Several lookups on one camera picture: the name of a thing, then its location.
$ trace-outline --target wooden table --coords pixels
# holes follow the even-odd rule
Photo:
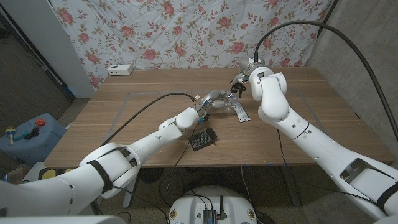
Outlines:
[[[310,67],[272,68],[287,79],[287,99],[302,117],[335,141],[365,156],[391,163],[394,156],[325,79]],[[113,131],[143,106],[160,95],[186,91],[205,96],[211,90],[229,90],[235,68],[186,70],[136,70],[126,77],[108,77],[88,102],[44,164],[54,169],[78,167],[80,161]],[[250,86],[239,99],[251,121],[240,123],[233,111],[209,110],[210,120],[199,124],[197,133],[212,127],[218,135],[216,145],[187,153],[179,167],[196,166],[267,166],[283,164],[277,130],[257,115],[259,101],[251,96]],[[185,96],[168,96],[142,112],[111,142],[131,144],[157,130],[159,124],[193,106]],[[145,167],[171,167],[180,157],[192,130],[175,143],[164,147],[147,161]],[[314,164],[302,150],[282,134],[286,161],[292,165]]]

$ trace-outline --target floral curtain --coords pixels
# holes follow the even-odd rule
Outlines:
[[[111,64],[134,69],[237,67],[287,21],[322,21],[331,0],[50,0],[96,90]],[[301,66],[318,28],[288,26],[266,39],[268,66]]]

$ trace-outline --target power strip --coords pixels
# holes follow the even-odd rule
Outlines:
[[[132,72],[132,65],[110,65],[108,73],[110,75],[130,75]]]

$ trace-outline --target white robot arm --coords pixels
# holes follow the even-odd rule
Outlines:
[[[195,108],[168,119],[159,130],[125,146],[109,143],[87,155],[77,169],[51,179],[13,185],[0,181],[2,216],[76,215],[98,196],[110,198],[135,179],[139,169],[159,149],[172,144],[182,132],[208,117],[206,109],[230,106],[231,93],[214,90]]]
[[[348,196],[367,214],[377,220],[398,215],[398,170],[339,145],[298,115],[284,96],[287,84],[282,73],[275,74],[261,62],[240,62],[242,73],[231,84],[249,78],[253,98],[261,101],[258,114],[264,122],[291,138],[342,191],[373,201]]]

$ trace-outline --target black cable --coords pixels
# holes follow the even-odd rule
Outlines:
[[[101,146],[106,145],[118,132],[120,132],[120,130],[122,130],[122,129],[123,129],[126,125],[128,125],[134,118],[136,118],[136,116],[138,116],[141,112],[143,112],[143,111],[144,111],[146,108],[148,108],[150,105],[153,105],[154,103],[156,103],[156,102],[159,101],[160,99],[163,99],[163,98],[165,98],[166,96],[171,96],[171,95],[184,95],[184,96],[187,96],[187,97],[191,98],[191,100],[192,100],[193,102],[195,102],[194,97],[191,96],[191,95],[189,95],[189,94],[186,94],[186,93],[168,93],[168,94],[165,94],[165,95],[159,97],[158,99],[156,99],[156,100],[150,102],[148,105],[146,105],[146,106],[143,107],[141,110],[139,110],[134,116],[132,116],[132,117],[131,117],[128,121],[126,121],[120,128],[118,128],[109,138],[107,138],[107,139],[105,140],[105,142],[102,143]]]
[[[201,196],[201,195],[197,195],[192,189],[191,189],[190,191],[192,191],[192,193],[193,193],[195,196],[197,196],[198,198],[200,198],[200,200],[201,200],[203,203],[205,203],[205,201],[204,201],[201,197],[204,197],[204,198],[206,198],[207,200],[209,200],[209,202],[210,202],[210,208],[213,209],[213,202],[211,202],[211,200],[210,200],[208,197]]]
[[[128,189],[125,189],[125,188],[122,188],[122,187],[118,187],[118,186],[112,186],[112,187],[113,187],[113,188],[116,188],[116,189],[123,190],[123,191],[125,191],[125,192],[131,194],[132,197],[133,197],[133,196],[134,196],[134,197],[137,197],[139,200],[142,200],[143,202],[148,203],[148,204],[152,205],[153,207],[157,208],[159,211],[161,211],[161,212],[165,215],[166,220],[167,220],[167,223],[170,223],[169,216],[168,216],[161,208],[159,208],[157,205],[155,205],[154,203],[149,202],[149,201],[147,201],[147,200],[141,198],[140,196],[138,196],[138,195],[134,194],[133,192],[129,191]]]
[[[104,213],[100,209],[100,206],[98,206],[97,204],[97,199],[95,199],[90,205],[95,215],[104,215]]]
[[[193,129],[192,134],[191,134],[191,138],[192,138],[193,134],[195,133],[195,130],[196,130],[196,128],[198,127],[198,125],[199,125],[199,123],[197,123],[197,125],[196,125],[195,128]],[[190,143],[188,142],[188,144],[187,144],[187,146],[185,147],[184,151],[182,152],[180,158],[179,158],[179,159],[177,160],[177,162],[174,164],[174,166],[173,166],[173,168],[172,168],[172,171],[170,172],[169,181],[167,182],[167,186],[166,186],[166,198],[167,198],[167,192],[169,192],[169,185],[170,185],[171,175],[173,174],[173,171],[174,171],[175,167],[177,166],[178,162],[180,162],[182,156],[185,154],[185,151],[187,151],[189,144],[190,144]]]
[[[292,169],[290,168],[290,166],[287,165],[287,163],[286,163],[285,156],[284,156],[284,150],[283,150],[283,148],[282,148],[282,141],[280,140],[279,130],[277,129],[277,131],[278,131],[279,144],[280,144],[280,151],[281,151],[281,153],[282,153],[282,158],[283,158],[283,160],[284,160],[285,166],[287,166],[287,167],[289,168],[289,171],[290,171],[290,173],[292,174],[293,180],[294,180],[294,182],[296,183],[296,178],[295,178],[295,176],[294,176],[294,174],[293,174],[293,170],[292,170]],[[309,185],[309,186],[312,186],[312,187],[319,188],[319,189],[329,190],[329,191],[332,191],[332,192],[337,192],[337,193],[342,193],[342,194],[350,195],[350,196],[353,196],[353,197],[357,197],[357,198],[363,199],[363,200],[365,200],[365,201],[367,201],[367,202],[370,202],[370,203],[374,204],[375,206],[377,206],[377,203],[376,203],[376,202],[373,202],[372,200],[370,200],[370,199],[368,199],[368,198],[365,198],[365,197],[362,197],[362,196],[359,196],[359,195],[356,195],[356,194],[352,194],[352,193],[348,193],[348,192],[342,192],[342,191],[339,191],[339,190],[333,190],[333,189],[329,189],[329,188],[326,188],[326,187],[320,187],[320,186],[313,185],[313,184],[309,184],[309,183],[306,183],[306,182],[305,182],[305,184],[307,184],[307,185]]]
[[[129,222],[128,222],[128,224],[130,224],[130,223],[131,223],[131,214],[130,214],[129,212],[119,212],[116,216],[119,216],[119,215],[121,215],[121,214],[123,214],[123,213],[126,213],[126,214],[129,215]]]
[[[159,186],[158,186],[159,195],[160,195],[161,199],[163,200],[163,202],[164,202],[167,206],[169,206],[169,207],[171,207],[171,205],[170,205],[169,203],[166,202],[166,199],[165,199],[165,198],[163,198],[163,195],[162,195],[162,192],[161,192],[161,188],[162,188],[163,181],[164,181],[167,177],[169,177],[169,176],[171,176],[171,175],[177,175],[177,176],[179,176],[180,179],[181,179],[181,181],[182,181],[183,186],[185,186],[184,179],[182,178],[182,176],[181,176],[180,174],[169,174],[169,175],[166,175],[166,176],[160,181]]]
[[[156,103],[156,102],[159,101],[160,99],[165,98],[166,96],[171,96],[171,95],[183,95],[183,96],[187,96],[187,97],[189,97],[193,102],[195,102],[195,98],[194,98],[193,96],[189,95],[189,94],[186,94],[186,93],[168,93],[168,94],[165,94],[165,95],[159,97],[158,99],[156,99],[156,100],[150,102],[148,105],[146,105],[146,106],[143,107],[141,110],[139,110],[134,116],[132,116],[132,117],[131,117],[128,121],[126,121],[120,128],[118,128],[109,138],[107,138],[107,139],[105,140],[105,142],[102,143],[101,146],[106,145],[113,137],[115,137],[115,135],[116,135],[118,132],[120,132],[120,130],[122,130],[122,129],[123,129],[126,125],[128,125],[134,118],[136,118],[136,116],[138,116],[141,112],[143,112],[143,111],[144,111],[146,108],[148,108],[150,105]],[[90,205],[91,205],[91,208],[93,209],[94,213],[98,213],[98,214],[100,214],[100,215],[103,214],[102,211],[101,211],[101,209],[100,209],[100,207],[97,205],[96,200],[95,200],[94,202],[92,202]]]
[[[321,22],[315,22],[315,21],[290,21],[290,22],[286,22],[282,25],[279,25],[275,28],[273,28],[272,30],[270,30],[268,33],[266,33],[262,39],[260,40],[260,42],[257,44],[256,47],[256,51],[254,52],[254,61],[257,62],[259,59],[259,47],[261,46],[262,42],[268,37],[270,36],[273,32],[279,30],[280,28],[283,28],[285,26],[289,26],[289,25],[293,25],[293,24],[310,24],[310,25],[314,25],[314,26],[318,26],[324,29],[328,29],[332,32],[334,32],[335,34],[337,34],[339,37],[341,37],[355,52],[355,54],[359,57],[359,59],[361,60],[362,64],[365,66],[366,71],[368,71],[369,76],[371,77],[371,80],[373,82],[373,85],[380,97],[381,103],[383,104],[384,110],[386,111],[388,120],[390,122],[392,131],[394,132],[394,135],[398,141],[398,127],[396,124],[396,121],[394,119],[394,116],[392,115],[390,106],[386,100],[386,97],[384,96],[383,91],[381,90],[380,84],[370,66],[370,64],[368,63],[368,61],[365,59],[365,57],[363,56],[363,54],[361,53],[361,51],[359,51],[359,49],[354,45],[354,43],[347,37],[345,36],[342,32],[340,32],[338,29],[329,26],[327,24],[323,24]]]
[[[322,21],[323,24],[326,24],[328,22],[329,17],[331,16],[331,13],[335,10],[335,7],[336,7],[337,3],[338,3],[338,0],[334,0],[333,3],[331,4],[331,6],[328,7],[329,11],[328,11],[328,14],[326,14],[326,16],[325,16],[325,19]],[[319,35],[322,32],[322,29],[323,29],[322,27],[319,28],[317,38],[319,38]]]
[[[202,197],[203,197],[203,198],[207,199],[207,200],[210,202],[210,208],[213,209],[213,202],[212,202],[208,197],[206,197],[206,196],[197,195],[197,194],[183,194],[183,195],[179,196],[178,198],[181,198],[181,197],[184,197],[184,196],[195,196],[195,197],[200,198],[200,200],[205,204],[205,208],[207,209],[206,202],[202,199]]]

